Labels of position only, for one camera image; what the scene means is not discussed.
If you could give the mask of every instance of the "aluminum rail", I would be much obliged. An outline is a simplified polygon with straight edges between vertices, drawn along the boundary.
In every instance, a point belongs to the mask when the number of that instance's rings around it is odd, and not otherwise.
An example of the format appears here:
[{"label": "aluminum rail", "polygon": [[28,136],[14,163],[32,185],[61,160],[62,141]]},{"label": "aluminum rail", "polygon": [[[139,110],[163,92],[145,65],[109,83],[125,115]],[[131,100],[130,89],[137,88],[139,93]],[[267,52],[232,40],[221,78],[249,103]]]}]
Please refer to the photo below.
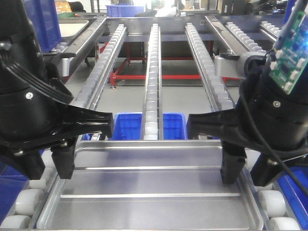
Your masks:
[{"label": "aluminum rail", "polygon": [[160,27],[153,24],[149,39],[145,92],[142,109],[141,139],[163,140]]},{"label": "aluminum rail", "polygon": [[89,27],[74,40],[65,50],[66,53],[74,53],[76,57],[70,59],[69,75],[71,76],[79,65],[87,57],[88,53],[95,47],[97,41],[105,31],[105,18],[96,18]]},{"label": "aluminum rail", "polygon": [[241,55],[247,52],[247,49],[234,38],[234,36],[224,27],[224,25],[214,16],[206,16],[205,23],[209,26],[216,39],[221,43],[223,52],[233,55]]},{"label": "aluminum rail", "polygon": [[276,42],[281,30],[272,23],[262,21],[260,24],[260,31],[266,35],[271,42]]},{"label": "aluminum rail", "polygon": [[90,73],[85,85],[82,87],[75,101],[73,101],[71,105],[90,110],[96,109],[103,87],[111,74],[126,35],[127,28],[124,27],[123,24],[120,24],[114,35],[111,37],[105,50],[100,55],[100,58]]},{"label": "aluminum rail", "polygon": [[262,48],[247,34],[245,34],[236,24],[233,22],[226,23],[227,30],[247,49],[247,51],[260,52],[266,54],[266,51]]},{"label": "aluminum rail", "polygon": [[226,90],[222,79],[215,74],[214,63],[207,52],[196,28],[188,23],[185,27],[188,44],[198,67],[212,111],[234,107],[234,101]]}]

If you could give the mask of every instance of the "black cylindrical motor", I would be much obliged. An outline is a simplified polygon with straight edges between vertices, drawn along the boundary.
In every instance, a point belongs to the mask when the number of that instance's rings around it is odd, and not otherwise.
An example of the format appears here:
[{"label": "black cylindrical motor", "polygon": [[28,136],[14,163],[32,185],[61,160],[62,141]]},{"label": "black cylindrical motor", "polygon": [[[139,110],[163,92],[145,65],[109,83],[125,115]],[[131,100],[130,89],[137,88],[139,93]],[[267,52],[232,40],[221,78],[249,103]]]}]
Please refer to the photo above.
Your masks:
[{"label": "black cylindrical motor", "polygon": [[[0,41],[10,42],[9,58],[48,82],[39,43],[22,0],[0,0]],[[50,130],[59,113],[57,103],[0,67],[0,134],[30,139]]]},{"label": "black cylindrical motor", "polygon": [[[286,151],[282,160],[296,157],[292,150],[306,142],[308,132],[308,79],[301,77],[293,91],[287,95],[269,76],[270,68],[263,67],[260,75],[251,75],[244,82],[243,92],[259,132],[271,148]],[[308,74],[308,68],[302,75]],[[237,104],[243,130],[255,140],[254,133],[241,100]],[[254,165],[251,176],[255,185],[264,186],[281,171],[270,153],[263,153]]]}]

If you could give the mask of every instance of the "bolt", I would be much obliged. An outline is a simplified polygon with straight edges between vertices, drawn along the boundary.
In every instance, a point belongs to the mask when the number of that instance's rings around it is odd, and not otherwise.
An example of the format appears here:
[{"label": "bolt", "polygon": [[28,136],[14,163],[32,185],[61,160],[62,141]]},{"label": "bolt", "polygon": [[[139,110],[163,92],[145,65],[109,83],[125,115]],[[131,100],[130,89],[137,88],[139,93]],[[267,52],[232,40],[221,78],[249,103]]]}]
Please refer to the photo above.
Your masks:
[{"label": "bolt", "polygon": [[23,150],[20,150],[20,151],[14,153],[14,156],[21,156],[21,155],[23,155],[23,154],[24,154],[24,151],[23,151]]},{"label": "bolt", "polygon": [[276,108],[279,108],[281,106],[281,103],[279,101],[275,100],[273,102],[273,106],[276,107]]},{"label": "bolt", "polygon": [[11,49],[12,45],[9,42],[0,42],[0,50],[6,50],[9,51]]},{"label": "bolt", "polygon": [[272,159],[268,159],[268,164],[269,165],[273,165],[273,166],[276,166],[276,165],[278,165],[278,163],[277,163],[277,161],[274,161],[274,160],[272,160]]},{"label": "bolt", "polygon": [[67,141],[65,141],[65,140],[64,140],[64,142],[63,142],[63,143],[61,143],[61,144],[60,144],[60,146],[61,146],[62,148],[67,147],[67,146],[68,146]]},{"label": "bolt", "polygon": [[27,100],[31,100],[33,98],[33,93],[32,92],[28,92],[27,94],[26,94],[26,99]]}]

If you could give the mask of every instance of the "roller conveyor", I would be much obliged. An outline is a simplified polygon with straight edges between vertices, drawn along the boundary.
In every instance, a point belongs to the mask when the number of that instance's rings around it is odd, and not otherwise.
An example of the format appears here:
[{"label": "roller conveyor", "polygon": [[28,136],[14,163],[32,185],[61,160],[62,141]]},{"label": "roller conveyor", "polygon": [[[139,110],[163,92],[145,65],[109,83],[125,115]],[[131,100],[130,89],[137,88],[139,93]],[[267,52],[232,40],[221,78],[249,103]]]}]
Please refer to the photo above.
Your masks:
[{"label": "roller conveyor", "polygon": [[124,25],[119,25],[117,27],[107,47],[100,55],[99,61],[96,63],[85,82],[85,85],[82,87],[80,93],[71,105],[95,110],[103,91],[103,87],[111,74],[115,61],[124,43],[126,29],[127,28],[124,27]]},{"label": "roller conveyor", "polygon": [[197,30],[188,23],[185,27],[189,46],[196,61],[212,111],[227,110],[234,107],[222,79],[216,76],[214,63],[207,52]]},{"label": "roller conveyor", "polygon": [[149,39],[141,138],[163,140],[161,39],[158,24],[153,24]]},{"label": "roller conveyor", "polygon": [[279,27],[276,27],[268,21],[262,21],[260,24],[260,31],[265,34],[270,41],[275,42],[280,34]]},{"label": "roller conveyor", "polygon": [[245,34],[236,24],[233,22],[227,22],[226,28],[241,42],[241,44],[247,49],[247,51],[257,51],[261,54],[265,54],[266,51],[247,34]]}]

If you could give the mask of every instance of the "red metal frame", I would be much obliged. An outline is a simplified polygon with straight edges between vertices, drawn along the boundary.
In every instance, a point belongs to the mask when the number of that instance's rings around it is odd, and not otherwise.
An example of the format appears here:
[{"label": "red metal frame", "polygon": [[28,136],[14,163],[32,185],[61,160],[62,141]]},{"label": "red metal frame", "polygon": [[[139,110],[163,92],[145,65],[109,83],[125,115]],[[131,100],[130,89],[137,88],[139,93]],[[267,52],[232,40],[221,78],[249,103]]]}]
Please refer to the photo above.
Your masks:
[{"label": "red metal frame", "polygon": [[[100,53],[102,53],[107,46],[108,43],[105,43],[105,45],[100,49]],[[124,62],[120,65],[120,67],[111,73],[110,75],[110,84],[111,86],[115,86],[117,79],[146,79],[146,75],[121,75],[120,73],[123,71],[126,65],[130,64],[130,61],[146,61],[147,58],[145,57],[131,57],[130,56],[130,47],[129,42],[125,44],[126,46],[126,55],[127,58],[124,60]],[[213,48],[213,42],[208,41],[207,49],[211,50]],[[193,60],[192,57],[164,57],[162,60]],[[200,79],[200,75],[162,75],[162,79]],[[229,79],[235,79],[235,78],[228,78],[223,77],[222,78],[224,82],[226,82]]]}]

